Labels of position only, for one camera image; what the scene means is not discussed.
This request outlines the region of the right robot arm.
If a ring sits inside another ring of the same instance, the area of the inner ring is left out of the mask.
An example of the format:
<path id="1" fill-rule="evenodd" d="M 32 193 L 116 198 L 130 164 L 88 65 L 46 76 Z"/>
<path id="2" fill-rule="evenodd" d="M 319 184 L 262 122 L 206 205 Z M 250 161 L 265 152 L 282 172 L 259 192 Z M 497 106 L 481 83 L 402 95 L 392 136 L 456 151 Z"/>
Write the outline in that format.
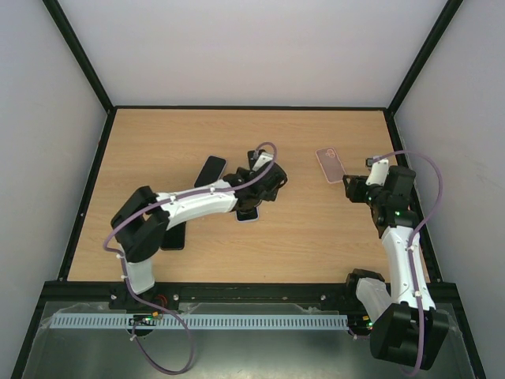
<path id="1" fill-rule="evenodd" d="M 410 210 L 415 172 L 390 165 L 388 159 L 370 160 L 367 176 L 343 178 L 346 197 L 369 206 L 372 221 L 385 249 L 390 283 L 362 269 L 348 275 L 346 304 L 365 308 L 374 358 L 410 366 L 414 373 L 430 370 L 449 330 L 425 281 L 421 262 L 419 219 Z"/>

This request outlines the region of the pink phone case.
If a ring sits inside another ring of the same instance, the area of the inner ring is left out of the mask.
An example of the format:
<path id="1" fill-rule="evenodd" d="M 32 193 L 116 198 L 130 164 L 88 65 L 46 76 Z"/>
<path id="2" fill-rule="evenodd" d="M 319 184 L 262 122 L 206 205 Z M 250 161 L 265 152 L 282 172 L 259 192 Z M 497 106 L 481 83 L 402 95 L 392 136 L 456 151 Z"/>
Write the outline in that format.
<path id="1" fill-rule="evenodd" d="M 328 183 L 335 184 L 342 182 L 346 172 L 334 148 L 328 147 L 318 149 L 316 151 L 316 158 Z"/>

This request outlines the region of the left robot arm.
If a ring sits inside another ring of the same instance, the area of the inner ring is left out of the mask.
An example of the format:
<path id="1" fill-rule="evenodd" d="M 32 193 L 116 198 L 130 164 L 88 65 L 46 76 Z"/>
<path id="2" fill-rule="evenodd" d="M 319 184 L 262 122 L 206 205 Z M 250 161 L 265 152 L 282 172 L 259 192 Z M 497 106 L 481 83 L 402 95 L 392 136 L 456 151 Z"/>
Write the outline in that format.
<path id="1" fill-rule="evenodd" d="M 265 201 L 275 201 L 287 184 L 287 173 L 276 163 L 276 154 L 263 149 L 249 153 L 249 167 L 210 184 L 180 192 L 155 193 L 138 188 L 112 218 L 111 239 L 123 270 L 122 279 L 134 299 L 155 286 L 152 257 L 162 249 L 166 234 L 180 224 L 217 213 L 250 214 Z"/>

